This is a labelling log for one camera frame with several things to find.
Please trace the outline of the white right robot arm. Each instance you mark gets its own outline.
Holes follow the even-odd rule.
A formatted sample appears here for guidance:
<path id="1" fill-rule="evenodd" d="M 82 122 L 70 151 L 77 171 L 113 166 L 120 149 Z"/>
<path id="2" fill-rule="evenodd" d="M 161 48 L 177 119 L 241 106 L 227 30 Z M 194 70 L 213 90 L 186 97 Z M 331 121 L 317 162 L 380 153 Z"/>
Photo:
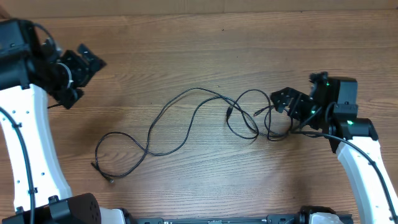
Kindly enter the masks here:
<path id="1" fill-rule="evenodd" d="M 300 122 L 293 134 L 329 140 L 348 176 L 362 223 L 397 223 L 397 194 L 381 156 L 376 129 L 358 117 L 358 82 L 349 77 L 313 73 L 310 94 L 286 87 L 271 94 L 278 112 Z M 311 131 L 303 131 L 310 126 Z"/>

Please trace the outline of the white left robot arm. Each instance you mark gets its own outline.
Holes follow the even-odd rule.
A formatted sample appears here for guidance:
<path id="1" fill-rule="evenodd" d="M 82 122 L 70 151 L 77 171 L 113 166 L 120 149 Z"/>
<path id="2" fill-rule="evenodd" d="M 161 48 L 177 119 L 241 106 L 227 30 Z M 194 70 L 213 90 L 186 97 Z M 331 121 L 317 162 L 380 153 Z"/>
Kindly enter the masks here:
<path id="1" fill-rule="evenodd" d="M 41 42 L 39 28 L 22 19 L 1 22 L 1 127 L 16 211 L 4 223 L 101 223 L 94 195 L 74 196 L 60 168 L 48 98 L 71 108 L 105 63 L 85 45 L 61 52 L 53 37 Z"/>

